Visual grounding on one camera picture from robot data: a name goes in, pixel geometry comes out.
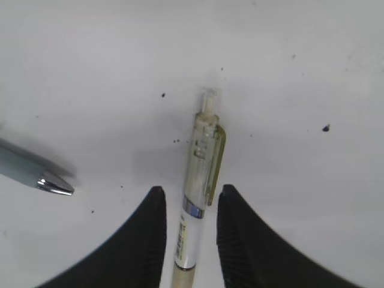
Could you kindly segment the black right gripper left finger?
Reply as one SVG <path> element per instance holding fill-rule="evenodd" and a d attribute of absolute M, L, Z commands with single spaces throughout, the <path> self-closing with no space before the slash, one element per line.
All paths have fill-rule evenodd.
<path fill-rule="evenodd" d="M 42 286 L 159 287 L 166 242 L 166 197 L 154 186 L 106 242 Z"/>

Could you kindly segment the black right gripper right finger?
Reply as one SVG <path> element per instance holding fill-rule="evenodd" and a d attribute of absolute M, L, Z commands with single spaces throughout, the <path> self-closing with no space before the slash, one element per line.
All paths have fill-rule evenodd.
<path fill-rule="evenodd" d="M 218 198 L 216 243 L 225 287 L 356 287 L 285 241 L 231 184 Z"/>

